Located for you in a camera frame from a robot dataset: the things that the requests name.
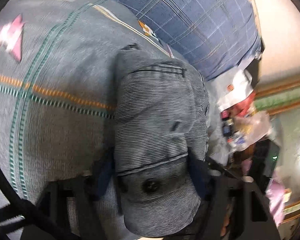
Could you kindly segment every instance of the pink star pattern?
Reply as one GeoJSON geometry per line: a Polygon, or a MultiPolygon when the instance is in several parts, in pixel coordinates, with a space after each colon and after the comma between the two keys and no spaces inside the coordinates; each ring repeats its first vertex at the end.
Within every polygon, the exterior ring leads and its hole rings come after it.
{"type": "Polygon", "coordinates": [[[11,53],[14,58],[20,62],[22,55],[22,27],[25,23],[22,22],[21,14],[18,15],[13,22],[5,24],[0,28],[0,46],[6,46],[6,52],[11,53]]]}

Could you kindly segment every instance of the yellow stripe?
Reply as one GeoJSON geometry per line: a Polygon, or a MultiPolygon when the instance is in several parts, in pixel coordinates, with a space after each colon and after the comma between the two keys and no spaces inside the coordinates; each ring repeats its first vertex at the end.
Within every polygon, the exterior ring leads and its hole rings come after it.
{"type": "MultiPolygon", "coordinates": [[[[21,87],[23,84],[23,82],[21,80],[10,78],[10,77],[3,76],[3,75],[0,75],[0,83],[5,83],[5,84],[8,84],[8,85],[16,87],[16,88],[21,87]]],[[[30,87],[30,83],[26,83],[25,89],[28,89],[29,87],[30,87]]],[[[39,87],[37,85],[33,85],[32,91],[36,92],[38,94],[44,95],[44,96],[65,98],[67,100],[70,100],[70,101],[80,104],[80,105],[86,105],[86,106],[93,105],[93,106],[97,106],[97,107],[104,108],[107,110],[115,110],[115,106],[108,106],[106,104],[102,104],[97,101],[91,101],[91,100],[79,98],[79,97],[71,95],[67,92],[63,92],[63,91],[59,91],[59,90],[47,89],[44,87],[39,87]]]]}
{"type": "Polygon", "coordinates": [[[109,18],[110,20],[113,20],[114,22],[117,22],[123,26],[125,26],[126,28],[128,28],[129,30],[132,30],[134,33],[138,34],[139,36],[141,36],[142,38],[146,39],[147,41],[149,41],[152,45],[154,45],[157,49],[159,49],[161,52],[163,52],[165,55],[170,56],[170,54],[168,52],[166,52],[164,49],[162,49],[160,46],[158,46],[153,40],[151,40],[150,38],[148,38],[147,36],[143,35],[142,33],[140,33],[138,30],[136,30],[135,28],[131,27],[130,25],[126,24],[125,22],[119,20],[118,18],[114,18],[112,17],[110,14],[108,14],[107,11],[105,11],[103,9],[102,6],[100,5],[95,5],[93,6],[93,8],[95,8],[97,11],[99,11],[100,13],[102,13],[104,16],[106,16],[107,18],[109,18]]]}

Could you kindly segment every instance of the orange stripe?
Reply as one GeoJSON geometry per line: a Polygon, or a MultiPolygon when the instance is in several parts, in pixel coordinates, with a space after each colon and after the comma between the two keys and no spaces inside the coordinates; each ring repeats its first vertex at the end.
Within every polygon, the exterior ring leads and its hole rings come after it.
{"type": "MultiPolygon", "coordinates": [[[[8,84],[8,85],[14,86],[14,87],[21,87],[22,84],[23,84],[23,82],[21,80],[10,78],[10,77],[3,76],[3,75],[0,75],[0,83],[5,83],[5,84],[8,84]]],[[[27,82],[26,85],[25,85],[25,89],[28,89],[29,87],[30,87],[30,83],[27,82]]],[[[104,108],[104,109],[107,109],[107,110],[115,110],[115,106],[108,106],[106,104],[102,104],[102,103],[97,102],[97,101],[91,101],[91,100],[86,100],[86,99],[83,99],[83,98],[78,98],[78,97],[76,97],[74,95],[71,95],[67,92],[63,92],[63,91],[59,91],[59,90],[50,90],[50,89],[47,89],[47,88],[39,87],[35,84],[32,86],[32,91],[36,92],[38,94],[45,95],[45,96],[65,98],[65,99],[68,99],[68,100],[70,100],[74,103],[78,103],[80,105],[86,105],[86,106],[93,105],[93,106],[101,107],[101,108],[104,108]]]]}

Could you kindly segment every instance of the blue plaid fabric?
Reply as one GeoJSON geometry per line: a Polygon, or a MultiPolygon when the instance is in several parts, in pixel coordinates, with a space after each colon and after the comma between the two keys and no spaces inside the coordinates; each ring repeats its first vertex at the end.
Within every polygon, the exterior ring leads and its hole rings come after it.
{"type": "Polygon", "coordinates": [[[206,80],[260,50],[248,0],[117,0],[206,80]]]}

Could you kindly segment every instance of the pink cloth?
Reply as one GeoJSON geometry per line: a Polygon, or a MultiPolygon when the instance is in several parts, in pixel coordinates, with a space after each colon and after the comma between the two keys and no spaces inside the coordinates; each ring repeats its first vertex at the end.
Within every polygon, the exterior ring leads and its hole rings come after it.
{"type": "MultiPolygon", "coordinates": [[[[246,159],[241,163],[241,169],[244,175],[248,174],[251,166],[251,159],[246,159]]],[[[269,210],[277,227],[284,218],[284,185],[274,172],[273,180],[266,190],[266,197],[269,199],[269,210]]]]}

